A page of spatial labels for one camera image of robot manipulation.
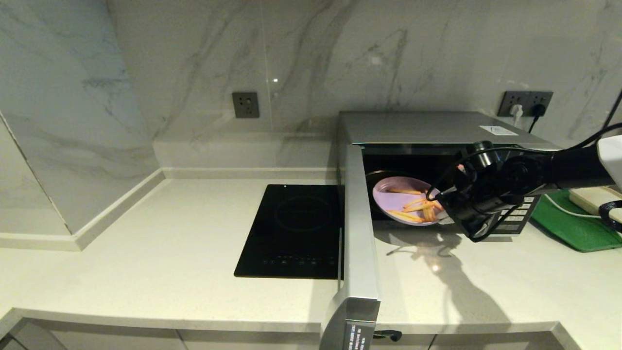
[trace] cabinet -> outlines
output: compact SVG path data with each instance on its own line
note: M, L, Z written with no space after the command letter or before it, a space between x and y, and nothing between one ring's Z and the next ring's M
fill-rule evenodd
M17 341L9 338L0 340L0 350L26 350Z
M430 350L564 350L551 332L439 334Z
M195 331L28 320L0 350L317 350L317 333ZM551 332L404 334L374 339L372 350L563 350Z

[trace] induction cooktop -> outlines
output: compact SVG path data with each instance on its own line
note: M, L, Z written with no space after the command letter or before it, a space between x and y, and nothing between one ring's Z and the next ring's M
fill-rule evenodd
M234 275L337 279L339 208L337 186L268 185Z

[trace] kitchen wall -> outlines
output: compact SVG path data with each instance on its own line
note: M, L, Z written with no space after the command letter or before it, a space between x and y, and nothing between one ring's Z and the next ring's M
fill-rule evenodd
M0 115L0 234L69 235Z
M340 110L493 116L504 91L525 89L555 92L534 133L569 146L622 88L620 0L108 6L163 166L331 166ZM247 90L258 120L234 119L230 93Z
M106 4L0 0L0 48L0 110L75 233L159 167Z

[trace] electrical outlet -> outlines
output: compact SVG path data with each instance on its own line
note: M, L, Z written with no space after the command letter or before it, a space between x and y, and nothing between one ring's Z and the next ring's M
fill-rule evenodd
M234 92L233 109L236 118L259 118L256 92Z
M549 107L553 92L550 91L507 91L499 106L497 116L512 116L509 111L513 105L522 105L522 116L534 116L536 105Z

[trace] microwave door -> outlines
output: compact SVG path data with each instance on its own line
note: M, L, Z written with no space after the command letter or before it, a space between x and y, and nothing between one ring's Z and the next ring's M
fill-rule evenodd
M344 204L343 283L322 323L320 350L370 349L380 306L376 246L361 146L340 152Z

